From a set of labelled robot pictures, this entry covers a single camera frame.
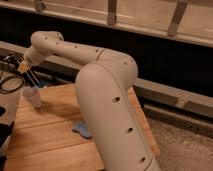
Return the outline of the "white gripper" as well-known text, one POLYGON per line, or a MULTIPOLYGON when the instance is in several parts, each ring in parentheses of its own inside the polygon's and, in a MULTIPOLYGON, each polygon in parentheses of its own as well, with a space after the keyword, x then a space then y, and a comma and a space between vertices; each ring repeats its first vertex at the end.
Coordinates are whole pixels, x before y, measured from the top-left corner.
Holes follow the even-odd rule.
POLYGON ((38 51, 33 46, 30 46, 24 53, 24 60, 19 63, 18 72, 23 74, 27 72, 30 67, 40 65, 45 59, 45 54, 38 51))

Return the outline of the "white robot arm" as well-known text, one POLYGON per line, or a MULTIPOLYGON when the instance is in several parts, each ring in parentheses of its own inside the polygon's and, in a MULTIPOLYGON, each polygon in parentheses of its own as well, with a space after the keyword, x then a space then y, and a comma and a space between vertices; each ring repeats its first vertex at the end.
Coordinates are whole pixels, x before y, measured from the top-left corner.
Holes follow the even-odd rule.
POLYGON ((36 31, 30 41, 18 67, 22 73, 51 55, 81 66, 76 97, 107 171, 161 171, 127 95, 138 77, 130 55, 67 42, 57 31, 36 31))

